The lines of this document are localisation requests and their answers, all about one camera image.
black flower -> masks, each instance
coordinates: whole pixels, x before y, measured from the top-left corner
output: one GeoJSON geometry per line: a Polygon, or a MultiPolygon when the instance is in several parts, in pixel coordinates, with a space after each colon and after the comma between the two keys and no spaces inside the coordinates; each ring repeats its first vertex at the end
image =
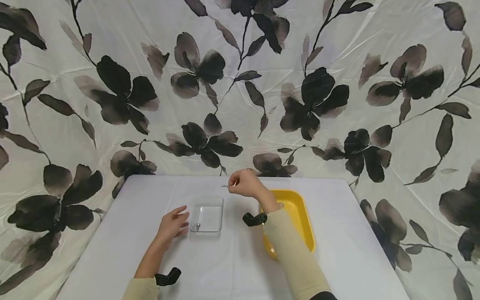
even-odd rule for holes
{"type": "Polygon", "coordinates": [[[138,132],[148,134],[150,122],[139,109],[156,111],[159,103],[148,78],[135,77],[132,84],[128,71],[106,55],[96,66],[96,71],[114,95],[88,76],[76,77],[75,83],[85,96],[102,107],[103,120],[113,125],[127,124],[130,121],[138,132]]]}
{"type": "Polygon", "coordinates": [[[253,165],[260,171],[260,177],[291,177],[298,170],[294,165],[282,166],[282,159],[275,153],[255,155],[253,165]]]}
{"type": "Polygon", "coordinates": [[[154,175],[156,165],[149,160],[138,161],[132,153],[126,150],[120,150],[113,155],[110,161],[110,170],[112,170],[113,175],[120,177],[119,182],[112,191],[113,198],[116,198],[130,175],[154,175]]]}
{"type": "Polygon", "coordinates": [[[311,141],[320,129],[320,118],[336,118],[347,105],[348,85],[335,86],[335,79],[321,67],[308,74],[301,86],[301,98],[297,99],[293,84],[283,84],[281,99],[285,107],[280,127],[285,132],[301,128],[302,137],[311,141]]]}
{"type": "Polygon", "coordinates": [[[463,258],[480,259],[474,254],[480,250],[480,160],[472,166],[465,187],[443,193],[439,207],[450,223],[467,228],[457,245],[463,258]]]}
{"type": "Polygon", "coordinates": [[[360,202],[360,207],[392,267],[398,266],[401,270],[410,272],[412,260],[400,247],[400,241],[407,235],[407,224],[400,213],[385,199],[377,203],[375,214],[365,199],[360,202]]]}
{"type": "Polygon", "coordinates": [[[175,46],[175,61],[181,67],[190,70],[173,74],[170,83],[173,92],[183,99],[190,99],[198,95],[199,81],[210,94],[211,84],[223,78],[225,60],[220,53],[210,50],[200,62],[200,53],[193,37],[184,32],[177,37],[175,46]]]}
{"type": "Polygon", "coordinates": [[[396,59],[390,68],[390,75],[400,82],[382,81],[372,85],[367,95],[371,106],[389,105],[403,91],[405,99],[428,98],[444,82],[444,70],[438,65],[419,74],[427,58],[424,45],[409,47],[396,59]]]}

gray leaf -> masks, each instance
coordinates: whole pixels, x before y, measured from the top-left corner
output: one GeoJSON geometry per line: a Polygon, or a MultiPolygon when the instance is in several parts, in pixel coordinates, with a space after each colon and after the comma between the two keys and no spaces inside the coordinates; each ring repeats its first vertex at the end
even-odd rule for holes
{"type": "Polygon", "coordinates": [[[8,154],[5,149],[3,149],[3,147],[0,145],[0,170],[2,170],[2,168],[8,163],[8,161],[8,154]]]}
{"type": "Polygon", "coordinates": [[[429,181],[430,179],[432,179],[432,177],[435,175],[435,170],[437,170],[437,166],[433,166],[433,167],[427,168],[427,169],[423,170],[422,173],[420,173],[420,175],[418,175],[418,176],[413,180],[413,182],[407,183],[407,184],[405,184],[405,185],[411,185],[411,184],[415,184],[415,183],[424,183],[424,182],[427,182],[427,181],[429,181]]]}
{"type": "Polygon", "coordinates": [[[170,53],[163,55],[157,46],[140,43],[143,53],[147,56],[147,61],[152,68],[153,75],[160,81],[162,79],[163,68],[165,67],[170,53]]]}
{"type": "Polygon", "coordinates": [[[260,50],[262,45],[264,44],[264,41],[266,40],[265,36],[261,36],[258,39],[254,40],[251,44],[250,47],[248,48],[247,55],[246,56],[253,56],[257,54],[257,52],[260,50]]]}
{"type": "Polygon", "coordinates": [[[27,140],[27,138],[25,138],[22,135],[13,134],[13,133],[5,131],[5,137],[7,139],[11,140],[12,142],[14,142],[15,145],[19,146],[20,148],[27,149],[27,150],[37,152],[37,153],[43,153],[43,151],[40,150],[37,145],[30,142],[29,140],[27,140]]]}
{"type": "Polygon", "coordinates": [[[453,291],[457,300],[473,300],[472,292],[460,269],[456,270],[456,275],[453,279],[453,291]]]}
{"type": "Polygon", "coordinates": [[[405,118],[407,117],[407,114],[410,112],[412,106],[411,106],[411,98],[406,97],[403,99],[403,103],[400,106],[400,116],[398,117],[398,122],[401,124],[405,118]]]}
{"type": "Polygon", "coordinates": [[[440,128],[437,133],[437,139],[435,141],[435,148],[441,158],[444,158],[448,153],[453,143],[453,118],[451,115],[446,114],[442,119],[440,128]]]}
{"type": "Polygon", "coordinates": [[[23,104],[26,106],[30,100],[32,100],[33,97],[37,96],[40,94],[43,89],[50,84],[50,80],[44,81],[41,79],[35,79],[30,81],[27,84],[27,87],[25,89],[25,95],[24,95],[24,101],[23,104]]]}
{"type": "Polygon", "coordinates": [[[190,7],[192,12],[194,12],[197,16],[203,17],[208,15],[205,5],[202,2],[200,2],[200,0],[185,0],[185,3],[190,7]]]}
{"type": "Polygon", "coordinates": [[[62,115],[70,116],[75,113],[75,111],[73,111],[72,107],[67,102],[56,99],[50,95],[38,95],[38,100],[62,115]]]}
{"type": "Polygon", "coordinates": [[[125,142],[120,144],[120,146],[122,146],[122,147],[135,147],[135,146],[138,146],[138,145],[140,145],[140,144],[132,142],[132,141],[125,141],[125,142]]]}
{"type": "Polygon", "coordinates": [[[264,101],[264,97],[262,96],[262,93],[260,93],[255,87],[255,85],[250,81],[246,81],[245,86],[247,87],[248,95],[250,96],[250,99],[252,100],[253,104],[264,108],[265,101],[264,101]]]}
{"type": "Polygon", "coordinates": [[[217,19],[213,17],[210,18],[215,21],[216,28],[222,32],[223,38],[227,41],[227,43],[237,48],[237,50],[240,52],[239,45],[237,44],[237,41],[235,40],[233,34],[227,28],[225,28],[225,26],[223,26],[217,19]]]}
{"type": "Polygon", "coordinates": [[[310,56],[307,58],[307,66],[317,57],[318,53],[322,51],[323,47],[317,47],[315,48],[310,56]]]}
{"type": "Polygon", "coordinates": [[[415,231],[415,233],[417,234],[417,236],[418,236],[422,241],[427,242],[427,243],[430,243],[430,242],[428,241],[427,233],[425,232],[425,230],[423,230],[423,228],[422,228],[417,222],[415,222],[414,220],[410,220],[409,223],[410,223],[410,226],[412,226],[413,231],[415,231]]]}
{"type": "Polygon", "coordinates": [[[444,11],[445,25],[447,25],[448,29],[452,31],[463,30],[463,26],[465,26],[467,20],[465,19],[465,15],[463,14],[463,9],[460,4],[448,1],[445,3],[435,4],[435,7],[438,7],[444,11]]]}
{"type": "Polygon", "coordinates": [[[435,107],[436,109],[443,109],[452,115],[471,119],[472,116],[468,113],[469,109],[465,104],[458,102],[449,102],[435,107]]]}
{"type": "Polygon", "coordinates": [[[243,72],[242,74],[238,75],[237,78],[235,78],[234,82],[240,81],[240,80],[252,80],[255,78],[262,77],[257,71],[246,71],[243,72]]]}
{"type": "Polygon", "coordinates": [[[5,45],[3,45],[3,56],[11,67],[20,61],[22,49],[20,48],[20,38],[16,35],[10,36],[5,45]]]}

leaf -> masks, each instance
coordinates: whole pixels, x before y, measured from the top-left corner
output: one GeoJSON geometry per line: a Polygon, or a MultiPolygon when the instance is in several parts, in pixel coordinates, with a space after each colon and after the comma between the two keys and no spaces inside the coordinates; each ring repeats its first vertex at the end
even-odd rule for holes
{"type": "Polygon", "coordinates": [[[264,112],[264,115],[260,119],[260,134],[258,135],[257,138],[259,138],[262,132],[264,132],[265,128],[267,128],[267,125],[268,125],[268,117],[267,117],[267,114],[264,112]]]}
{"type": "Polygon", "coordinates": [[[444,158],[448,153],[453,143],[453,118],[451,115],[446,114],[442,119],[440,128],[437,133],[437,139],[435,141],[435,148],[441,158],[444,158]]]}
{"type": "Polygon", "coordinates": [[[87,33],[84,36],[84,50],[88,54],[90,53],[90,48],[92,47],[92,34],[87,33]]]}
{"type": "Polygon", "coordinates": [[[120,144],[120,146],[122,146],[122,147],[135,147],[135,146],[138,146],[138,145],[140,145],[140,144],[136,143],[136,142],[132,142],[132,141],[125,141],[125,142],[120,144]]]}
{"type": "Polygon", "coordinates": [[[419,254],[423,249],[422,245],[414,245],[405,249],[405,252],[408,254],[419,254]]]}
{"type": "Polygon", "coordinates": [[[240,80],[247,81],[247,80],[252,80],[259,77],[262,77],[262,76],[259,73],[257,73],[257,71],[246,71],[238,75],[233,82],[240,81],[240,80]]]}
{"type": "Polygon", "coordinates": [[[217,19],[213,17],[210,17],[210,18],[212,18],[212,20],[215,21],[216,28],[222,32],[223,38],[227,41],[227,43],[237,48],[237,50],[240,53],[240,47],[237,44],[237,41],[235,40],[235,37],[233,36],[233,34],[227,28],[225,28],[225,26],[223,26],[217,19]]]}
{"type": "Polygon", "coordinates": [[[145,158],[146,158],[145,152],[142,149],[138,149],[138,154],[140,155],[140,158],[142,160],[145,160],[145,158]]]}
{"type": "Polygon", "coordinates": [[[43,153],[43,151],[40,150],[37,145],[27,140],[26,137],[19,134],[13,134],[7,131],[5,131],[4,133],[7,139],[14,142],[15,145],[19,146],[20,148],[27,149],[37,153],[43,153]]]}
{"type": "Polygon", "coordinates": [[[442,174],[452,174],[452,173],[455,173],[455,172],[457,172],[457,171],[458,171],[457,169],[447,168],[447,169],[441,170],[440,173],[442,173],[442,174]]]}
{"type": "Polygon", "coordinates": [[[463,39],[462,48],[462,70],[466,76],[468,73],[468,69],[470,68],[470,63],[472,62],[473,54],[472,43],[470,42],[470,38],[467,35],[465,35],[465,38],[463,39]]]}
{"type": "Polygon", "coordinates": [[[24,95],[24,100],[23,104],[26,106],[30,100],[32,100],[33,97],[37,96],[40,94],[47,85],[50,84],[50,80],[44,81],[41,79],[35,79],[30,81],[27,84],[27,87],[25,89],[25,95],[24,95]]]}
{"type": "Polygon", "coordinates": [[[200,0],[185,0],[185,3],[190,7],[192,12],[194,12],[199,17],[207,16],[207,9],[205,5],[200,2],[200,0]]]}
{"type": "Polygon", "coordinates": [[[3,149],[3,147],[0,145],[0,170],[2,170],[2,168],[8,163],[8,161],[8,154],[5,149],[3,149]]]}
{"type": "Polygon", "coordinates": [[[307,64],[308,50],[310,46],[310,37],[308,35],[303,39],[303,52],[300,56],[302,70],[305,70],[305,65],[307,64]]]}
{"type": "Polygon", "coordinates": [[[264,100],[264,97],[262,96],[262,93],[260,93],[255,87],[255,85],[250,81],[246,81],[245,86],[247,87],[248,95],[250,96],[250,99],[252,100],[253,104],[264,108],[265,100],[264,100]]]}
{"type": "Polygon", "coordinates": [[[437,170],[437,166],[433,166],[430,168],[426,168],[425,170],[418,175],[413,182],[404,184],[405,186],[415,184],[415,183],[424,183],[432,179],[432,177],[435,175],[435,170],[437,170]]]}
{"type": "Polygon", "coordinates": [[[140,43],[143,53],[147,56],[147,61],[152,68],[153,75],[160,81],[162,79],[163,68],[167,64],[170,53],[163,55],[157,46],[140,43]]]}
{"type": "Polygon", "coordinates": [[[323,47],[317,47],[312,51],[310,56],[307,58],[307,66],[317,57],[318,53],[322,51],[323,47]]]}
{"type": "Polygon", "coordinates": [[[16,35],[10,36],[5,45],[3,45],[3,57],[11,67],[20,61],[22,49],[20,48],[20,38],[16,35]]]}
{"type": "Polygon", "coordinates": [[[469,109],[465,104],[458,102],[449,102],[435,107],[436,109],[443,109],[452,115],[471,119],[472,116],[468,113],[469,109]]]}
{"type": "Polygon", "coordinates": [[[427,242],[427,243],[430,243],[430,242],[428,241],[427,233],[425,232],[425,230],[423,230],[423,228],[422,228],[417,222],[415,222],[414,220],[410,220],[409,223],[410,223],[410,226],[412,226],[413,231],[415,231],[415,233],[417,234],[417,236],[418,236],[422,241],[427,242]]]}
{"type": "Polygon", "coordinates": [[[254,40],[250,44],[250,47],[248,48],[247,56],[253,56],[253,55],[257,54],[257,52],[260,50],[260,48],[264,44],[265,40],[266,40],[265,36],[261,36],[258,39],[254,40]]]}
{"type": "Polygon", "coordinates": [[[291,165],[293,162],[293,155],[290,155],[287,159],[287,165],[291,165]]]}
{"type": "Polygon", "coordinates": [[[453,279],[453,291],[457,300],[473,300],[472,292],[460,269],[456,270],[456,275],[453,279]]]}
{"type": "Polygon", "coordinates": [[[460,4],[448,1],[445,3],[435,4],[434,6],[444,11],[445,25],[447,25],[448,29],[452,31],[463,30],[463,26],[465,26],[467,20],[465,19],[465,15],[463,14],[463,9],[460,4]]]}
{"type": "Polygon", "coordinates": [[[75,113],[75,111],[73,111],[72,107],[67,102],[60,99],[56,99],[50,95],[47,95],[47,94],[38,95],[38,100],[40,100],[40,102],[42,102],[46,106],[50,107],[54,111],[64,116],[70,116],[75,113]]]}
{"type": "Polygon", "coordinates": [[[288,152],[292,152],[293,149],[290,149],[290,148],[280,148],[280,149],[277,149],[278,152],[280,153],[288,153],[288,152]]]}

fabric backdrop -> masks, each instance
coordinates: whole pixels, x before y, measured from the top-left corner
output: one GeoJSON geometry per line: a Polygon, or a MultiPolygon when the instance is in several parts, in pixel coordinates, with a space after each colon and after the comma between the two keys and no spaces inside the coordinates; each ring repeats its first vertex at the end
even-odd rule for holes
{"type": "Polygon", "coordinates": [[[412,299],[479,298],[479,4],[442,1],[2,0],[0,297],[53,299],[129,175],[254,168],[344,178],[412,299]]]}

dark petal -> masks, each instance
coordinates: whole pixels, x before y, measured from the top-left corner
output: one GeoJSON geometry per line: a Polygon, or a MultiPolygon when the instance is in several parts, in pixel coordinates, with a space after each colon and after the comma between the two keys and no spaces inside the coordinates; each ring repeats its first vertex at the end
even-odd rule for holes
{"type": "Polygon", "coordinates": [[[363,172],[363,155],[362,153],[352,154],[348,157],[348,161],[345,163],[345,168],[353,176],[360,176],[363,172]]]}
{"type": "Polygon", "coordinates": [[[301,126],[302,137],[307,141],[311,141],[319,129],[320,120],[314,114],[308,113],[301,126]]]}
{"type": "Polygon", "coordinates": [[[207,147],[223,156],[237,157],[242,153],[243,148],[235,145],[237,137],[233,131],[227,131],[221,135],[212,136],[207,147]]]}
{"type": "Polygon", "coordinates": [[[102,57],[102,60],[96,66],[96,71],[105,85],[117,96],[125,98],[130,94],[132,88],[130,73],[109,56],[102,57]]]}
{"type": "Polygon", "coordinates": [[[89,167],[77,165],[75,178],[72,185],[63,195],[61,205],[63,207],[71,204],[77,204],[92,197],[98,192],[103,185],[103,177],[100,171],[96,171],[92,175],[89,167]]]}
{"type": "Polygon", "coordinates": [[[371,146],[362,153],[365,157],[365,166],[367,167],[368,176],[373,182],[382,182],[385,179],[382,163],[385,162],[384,157],[379,153],[379,148],[371,146]]]}
{"type": "Polygon", "coordinates": [[[324,67],[305,77],[301,85],[301,97],[305,106],[309,109],[319,105],[335,85],[335,79],[327,73],[324,67]]]}
{"type": "Polygon", "coordinates": [[[393,81],[382,81],[372,85],[367,95],[367,103],[371,106],[389,105],[400,94],[401,87],[393,81]]]}
{"type": "Polygon", "coordinates": [[[262,173],[277,172],[282,168],[282,159],[275,153],[257,154],[253,157],[253,165],[262,173]]]}
{"type": "Polygon", "coordinates": [[[128,102],[141,110],[156,111],[160,101],[148,78],[138,76],[133,80],[132,93],[128,102]]]}
{"type": "Polygon", "coordinates": [[[110,170],[116,177],[125,175],[125,172],[137,166],[139,162],[137,158],[126,150],[117,151],[110,160],[110,170]]]}
{"type": "Polygon", "coordinates": [[[210,50],[200,63],[197,75],[203,81],[214,84],[217,80],[223,78],[223,68],[225,68],[223,57],[215,50],[210,50]]]}
{"type": "Polygon", "coordinates": [[[398,245],[407,236],[407,224],[400,213],[385,199],[375,208],[378,223],[382,226],[389,240],[398,245]]]}
{"type": "Polygon", "coordinates": [[[182,125],[183,137],[187,143],[194,149],[198,150],[207,144],[207,136],[204,130],[196,123],[188,122],[182,125]]]}
{"type": "Polygon", "coordinates": [[[435,7],[438,7],[444,11],[445,25],[447,25],[448,29],[453,31],[463,30],[463,26],[465,26],[467,20],[465,19],[465,15],[460,4],[449,1],[435,4],[435,7]]]}
{"type": "Polygon", "coordinates": [[[370,136],[366,129],[358,129],[350,131],[348,137],[345,139],[345,153],[347,155],[357,153],[368,147],[370,143],[370,136]]]}
{"type": "Polygon", "coordinates": [[[130,122],[132,122],[135,129],[140,133],[148,134],[148,125],[150,122],[145,115],[131,106],[128,107],[128,112],[130,114],[130,122]]]}
{"type": "Polygon", "coordinates": [[[194,75],[186,72],[173,74],[170,79],[173,92],[183,99],[190,99],[198,95],[198,80],[194,75]]]}
{"type": "Polygon", "coordinates": [[[45,40],[38,31],[38,24],[28,9],[14,8],[0,2],[0,28],[13,32],[35,47],[47,49],[45,40]]]}
{"type": "Polygon", "coordinates": [[[218,168],[220,166],[220,158],[212,150],[203,148],[199,150],[200,158],[207,167],[218,168]]]}
{"type": "Polygon", "coordinates": [[[177,37],[177,45],[175,46],[175,61],[181,67],[189,69],[192,67],[194,70],[198,68],[200,64],[200,53],[198,52],[198,46],[193,37],[189,33],[182,33],[177,37]]]}
{"type": "Polygon", "coordinates": [[[93,222],[93,213],[84,205],[70,205],[62,209],[61,222],[70,229],[84,230],[93,222]]]}
{"type": "Polygon", "coordinates": [[[276,37],[275,27],[272,20],[262,14],[254,14],[253,19],[257,22],[257,26],[260,28],[260,30],[264,32],[270,48],[272,48],[275,53],[281,53],[282,47],[280,46],[278,38],[276,37]]]}
{"type": "Polygon", "coordinates": [[[349,94],[348,85],[337,85],[324,102],[313,108],[313,112],[321,118],[336,118],[345,110],[349,94]]]}
{"type": "Polygon", "coordinates": [[[35,195],[20,200],[15,211],[8,217],[8,223],[18,228],[42,232],[52,230],[59,212],[60,201],[50,195],[35,195]]]}
{"type": "Polygon", "coordinates": [[[370,143],[374,146],[385,148],[392,140],[392,132],[392,126],[384,125],[372,133],[372,136],[370,137],[370,143]]]}
{"type": "Polygon", "coordinates": [[[411,79],[420,72],[426,59],[427,49],[424,45],[411,46],[392,64],[390,75],[400,80],[411,79]]]}
{"type": "Polygon", "coordinates": [[[409,79],[405,83],[405,90],[406,94],[415,100],[428,98],[443,83],[444,69],[442,66],[436,66],[412,79],[409,79]]]}
{"type": "Polygon", "coordinates": [[[52,164],[43,168],[43,184],[50,195],[63,195],[71,182],[72,174],[68,169],[52,164]]]}

